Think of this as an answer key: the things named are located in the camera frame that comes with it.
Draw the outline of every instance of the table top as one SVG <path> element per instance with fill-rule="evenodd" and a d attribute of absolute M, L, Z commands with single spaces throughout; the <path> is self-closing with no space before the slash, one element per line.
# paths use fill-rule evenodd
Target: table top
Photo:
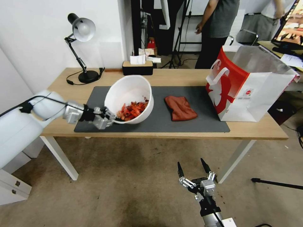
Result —
<path fill-rule="evenodd" d="M 282 56 L 284 55 L 282 53 L 272 50 L 273 47 L 277 47 L 277 46 L 273 44 L 271 41 L 258 41 L 258 44 L 263 46 L 264 48 L 266 48 L 268 51 L 272 52 L 274 55 L 276 55 L 279 58 L 282 58 Z M 297 54 L 303 54 L 303 50 L 295 50 L 295 52 Z M 302 74 L 303 68 L 300 67 L 294 67 L 294 68 L 297 68 L 299 71 L 301 71 L 300 74 Z"/>
<path fill-rule="evenodd" d="M 66 68 L 48 88 L 59 93 L 65 100 L 86 103 L 95 86 L 111 86 L 123 77 L 121 72 L 103 72 L 101 79 L 86 85 L 69 85 L 66 77 L 80 71 L 80 68 Z M 154 69 L 152 76 L 145 76 L 151 86 L 205 86 L 209 69 Z M 78 80 L 78 74 L 69 78 Z M 42 136 L 59 137 L 132 137 L 132 138 L 221 138 L 286 140 L 288 136 L 274 119 L 266 113 L 259 122 L 227 122 L 230 132 L 74 132 L 75 125 L 56 119 L 43 131 Z"/>

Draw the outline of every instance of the red food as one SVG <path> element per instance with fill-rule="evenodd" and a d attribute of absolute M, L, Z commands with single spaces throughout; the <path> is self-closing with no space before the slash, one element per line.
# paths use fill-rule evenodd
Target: red food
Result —
<path fill-rule="evenodd" d="M 129 121 L 138 117 L 147 107 L 148 100 L 145 98 L 145 102 L 131 102 L 129 106 L 125 104 L 122 106 L 121 110 L 117 112 L 117 117 L 121 118 L 123 121 Z"/>

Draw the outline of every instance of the black desk lamp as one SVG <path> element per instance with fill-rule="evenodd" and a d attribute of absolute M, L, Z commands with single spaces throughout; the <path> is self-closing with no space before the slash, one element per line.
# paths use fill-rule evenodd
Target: black desk lamp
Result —
<path fill-rule="evenodd" d="M 83 69 L 83 72 L 80 73 L 78 79 L 82 83 L 91 83 L 98 79 L 100 79 L 99 73 L 96 71 L 87 71 L 86 70 L 86 64 L 82 61 L 81 58 L 78 57 L 76 52 L 74 51 L 72 47 L 73 41 L 80 41 L 80 42 L 86 42 L 89 41 L 96 32 L 96 26 L 94 22 L 87 18 L 79 18 L 76 14 L 71 13 L 67 17 L 68 21 L 72 24 L 72 30 L 73 33 L 66 37 L 64 40 L 68 44 L 69 48 L 72 50 L 73 54 L 75 55 L 78 63 L 80 64 L 81 68 Z"/>

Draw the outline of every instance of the hand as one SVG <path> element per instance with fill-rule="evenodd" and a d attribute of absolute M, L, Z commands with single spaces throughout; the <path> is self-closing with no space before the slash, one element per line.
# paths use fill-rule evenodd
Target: hand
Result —
<path fill-rule="evenodd" d="M 276 9 L 275 18 L 280 19 L 284 15 L 284 9 L 280 7 L 279 9 Z"/>
<path fill-rule="evenodd" d="M 202 25 L 202 23 L 200 22 L 200 23 L 198 23 L 198 25 L 196 26 L 196 34 L 198 35 L 198 34 L 200 34 L 201 33 L 201 31 L 202 31 L 202 28 L 203 28 L 203 25 Z"/>

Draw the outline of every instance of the tripod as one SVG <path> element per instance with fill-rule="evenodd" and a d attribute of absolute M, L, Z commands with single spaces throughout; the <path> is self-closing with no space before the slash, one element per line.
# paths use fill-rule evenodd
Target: tripod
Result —
<path fill-rule="evenodd" d="M 279 183 L 273 181 L 265 181 L 265 180 L 261 180 L 260 178 L 252 178 L 251 181 L 254 183 L 266 183 L 266 184 L 278 185 L 287 188 L 295 188 L 295 189 L 303 190 L 303 186 L 295 185 L 295 184 L 285 184 L 285 183 Z"/>
<path fill-rule="evenodd" d="M 172 66 L 175 68 L 175 65 L 174 65 L 174 57 L 175 55 L 177 55 L 178 57 L 178 60 L 179 60 L 179 63 L 178 65 L 181 65 L 181 58 L 179 56 L 179 52 L 180 52 L 180 44 L 186 44 L 187 42 L 181 42 L 181 35 L 182 35 L 182 28 L 183 28 L 183 24 L 184 24 L 184 20 L 185 20 L 185 17 L 186 17 L 186 12 L 188 10 L 188 6 L 189 6 L 189 2 L 190 0 L 184 0 L 184 3 L 183 3 L 183 13 L 182 13 L 182 20 L 181 20 L 181 26 L 178 28 L 179 29 L 179 33 L 178 33 L 178 36 L 177 36 L 177 40 L 176 40 L 176 43 L 175 43 L 175 47 L 174 47 L 174 50 L 171 54 L 171 59 L 169 62 L 167 62 L 164 66 L 162 66 L 161 68 L 164 68 L 165 66 L 167 66 L 169 64 L 169 68 L 171 68 Z"/>

